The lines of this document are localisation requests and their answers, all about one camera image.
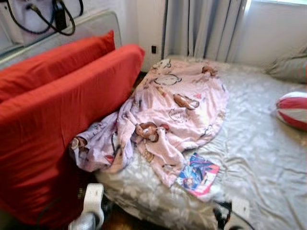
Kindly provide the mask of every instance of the red pillow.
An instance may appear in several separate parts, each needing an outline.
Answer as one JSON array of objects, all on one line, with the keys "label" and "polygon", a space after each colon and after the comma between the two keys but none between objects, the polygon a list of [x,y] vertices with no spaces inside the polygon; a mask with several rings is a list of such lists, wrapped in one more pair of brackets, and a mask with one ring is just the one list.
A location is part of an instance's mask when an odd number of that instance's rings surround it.
[{"label": "red pillow", "polygon": [[307,131],[307,93],[291,92],[278,100],[277,117],[286,124]]},{"label": "red pillow", "polygon": [[27,59],[0,72],[0,103],[61,78],[115,50],[114,33],[91,37]]},{"label": "red pillow", "polygon": [[65,149],[75,135],[125,102],[143,58],[138,46],[123,46],[0,103],[1,208],[22,222],[52,228],[78,217],[79,188],[88,180]]}]

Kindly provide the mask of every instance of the gray floral bed sheet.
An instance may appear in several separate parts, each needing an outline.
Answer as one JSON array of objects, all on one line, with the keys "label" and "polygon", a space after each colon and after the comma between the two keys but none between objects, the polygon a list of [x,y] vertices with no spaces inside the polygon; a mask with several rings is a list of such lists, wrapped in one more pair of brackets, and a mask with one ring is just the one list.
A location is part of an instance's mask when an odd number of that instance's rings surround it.
[{"label": "gray floral bed sheet", "polygon": [[[230,92],[226,119],[215,139],[184,156],[197,152],[221,167],[214,185],[227,199],[249,201],[255,229],[307,230],[307,133],[275,117],[276,100],[306,91],[306,85],[273,79],[258,68],[213,64]],[[126,169],[96,177],[109,199],[139,219],[170,229],[217,229],[213,203],[177,184],[168,189],[137,149]]]}]

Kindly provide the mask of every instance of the wooden floor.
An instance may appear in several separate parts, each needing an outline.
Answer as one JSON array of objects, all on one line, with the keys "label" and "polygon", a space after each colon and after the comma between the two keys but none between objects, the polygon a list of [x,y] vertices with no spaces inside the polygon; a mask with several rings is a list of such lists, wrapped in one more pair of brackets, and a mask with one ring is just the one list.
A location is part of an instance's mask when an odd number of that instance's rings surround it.
[{"label": "wooden floor", "polygon": [[109,220],[105,220],[103,230],[166,230],[152,223],[130,216],[118,206],[114,206]]}]

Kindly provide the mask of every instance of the book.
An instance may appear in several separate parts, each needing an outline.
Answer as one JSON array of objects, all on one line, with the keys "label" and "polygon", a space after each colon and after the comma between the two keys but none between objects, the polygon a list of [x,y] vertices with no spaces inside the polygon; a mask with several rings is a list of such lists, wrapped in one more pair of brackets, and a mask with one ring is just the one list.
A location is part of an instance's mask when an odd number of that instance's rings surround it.
[{"label": "book", "polygon": [[220,167],[194,153],[179,174],[177,183],[198,199],[208,194]]}]

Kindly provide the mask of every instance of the children's book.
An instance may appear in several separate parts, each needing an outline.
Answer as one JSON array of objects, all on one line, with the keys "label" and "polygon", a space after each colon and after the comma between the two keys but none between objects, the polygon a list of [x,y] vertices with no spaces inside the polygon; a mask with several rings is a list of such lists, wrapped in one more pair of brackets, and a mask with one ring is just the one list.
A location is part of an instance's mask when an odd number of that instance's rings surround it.
[{"label": "children's book", "polygon": [[186,165],[179,174],[177,183],[198,199],[202,199],[202,196],[209,192],[219,169],[218,165],[194,153],[189,165]]}]

